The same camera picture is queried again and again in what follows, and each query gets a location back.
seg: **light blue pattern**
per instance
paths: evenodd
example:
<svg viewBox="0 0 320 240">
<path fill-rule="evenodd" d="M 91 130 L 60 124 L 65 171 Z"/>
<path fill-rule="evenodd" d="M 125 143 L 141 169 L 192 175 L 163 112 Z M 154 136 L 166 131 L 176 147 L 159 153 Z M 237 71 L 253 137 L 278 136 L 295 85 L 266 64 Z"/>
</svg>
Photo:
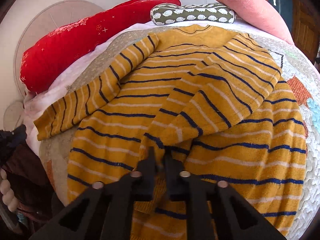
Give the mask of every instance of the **light blue pattern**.
<svg viewBox="0 0 320 240">
<path fill-rule="evenodd" d="M 307 104 L 309 109 L 312 112 L 312 124 L 316 127 L 317 131 L 320 133 L 320 107 L 312 98 L 308 98 Z"/>
</svg>

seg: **green pillow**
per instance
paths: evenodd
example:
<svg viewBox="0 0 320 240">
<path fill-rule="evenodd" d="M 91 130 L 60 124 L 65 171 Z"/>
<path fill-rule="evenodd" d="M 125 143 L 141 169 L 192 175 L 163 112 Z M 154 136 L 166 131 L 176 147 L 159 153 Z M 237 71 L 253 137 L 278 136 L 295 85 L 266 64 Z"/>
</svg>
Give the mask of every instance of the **green pillow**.
<svg viewBox="0 0 320 240">
<path fill-rule="evenodd" d="M 156 25 L 165 25 L 175 22 L 209 20 L 222 23 L 233 23 L 236 14 L 222 3 L 204 5 L 178 6 L 172 3 L 159 4 L 150 12 L 151 20 Z"/>
</svg>

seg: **headboard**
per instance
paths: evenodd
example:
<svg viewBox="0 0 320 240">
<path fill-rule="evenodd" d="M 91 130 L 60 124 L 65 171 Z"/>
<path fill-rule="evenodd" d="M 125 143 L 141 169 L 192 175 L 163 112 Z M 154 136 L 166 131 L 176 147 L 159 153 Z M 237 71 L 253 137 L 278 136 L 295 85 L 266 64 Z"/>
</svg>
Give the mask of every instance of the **headboard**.
<svg viewBox="0 0 320 240">
<path fill-rule="evenodd" d="M 84 0 L 65 0 L 53 4 L 39 13 L 23 32 L 14 56 L 14 76 L 23 97 L 25 86 L 20 81 L 23 53 L 49 32 L 78 20 L 104 11 L 100 6 Z"/>
</svg>

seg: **yellow striped sweater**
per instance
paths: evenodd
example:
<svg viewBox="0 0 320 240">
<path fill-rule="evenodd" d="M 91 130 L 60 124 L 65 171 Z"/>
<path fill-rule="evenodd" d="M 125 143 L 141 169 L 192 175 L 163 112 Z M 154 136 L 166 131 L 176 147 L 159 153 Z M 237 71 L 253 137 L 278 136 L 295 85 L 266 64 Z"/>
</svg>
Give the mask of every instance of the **yellow striped sweater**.
<svg viewBox="0 0 320 240">
<path fill-rule="evenodd" d="M 72 201 L 111 183 L 164 146 L 186 170 L 226 180 L 284 235 L 305 176 L 305 130 L 281 69 L 248 34 L 193 25 L 149 34 L 88 85 L 35 121 L 38 139 L 79 123 L 68 162 Z M 132 239 L 186 239 L 183 203 L 156 179 L 154 200 L 136 203 Z"/>
</svg>

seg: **bed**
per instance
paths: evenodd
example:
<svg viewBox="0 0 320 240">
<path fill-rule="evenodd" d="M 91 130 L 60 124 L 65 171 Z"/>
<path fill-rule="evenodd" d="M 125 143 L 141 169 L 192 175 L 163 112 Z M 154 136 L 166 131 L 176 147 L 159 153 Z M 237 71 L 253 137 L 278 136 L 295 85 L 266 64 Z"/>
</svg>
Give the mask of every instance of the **bed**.
<svg viewBox="0 0 320 240">
<path fill-rule="evenodd" d="M 300 111 L 308 130 L 308 157 L 306 179 L 299 210 L 290 228 L 287 239 L 298 240 L 316 215 L 320 205 L 319 158 L 320 158 L 320 126 L 318 124 L 318 110 L 320 105 L 320 75 L 311 62 L 295 46 L 288 45 L 279 38 L 265 33 L 241 19 L 234 24 L 215 23 L 209 21 L 190 21 L 158 27 L 153 22 L 135 24 L 118 33 L 107 42 L 99 45 L 93 52 L 81 57 L 67 68 L 51 85 L 48 92 L 37 95 L 33 99 L 25 100 L 24 123 L 27 126 L 27 143 L 40 157 L 51 183 L 54 185 L 59 199 L 65 204 L 67 200 L 67 162 L 71 139 L 76 128 L 72 128 L 60 135 L 38 142 L 37 130 L 33 121 L 57 99 L 82 85 L 87 84 L 98 76 L 110 63 L 113 56 L 128 45 L 146 36 L 149 32 L 163 32 L 176 26 L 215 25 L 229 30 L 246 32 L 263 47 L 281 66 L 284 79 L 292 84 L 292 90 L 300 105 Z"/>
</svg>

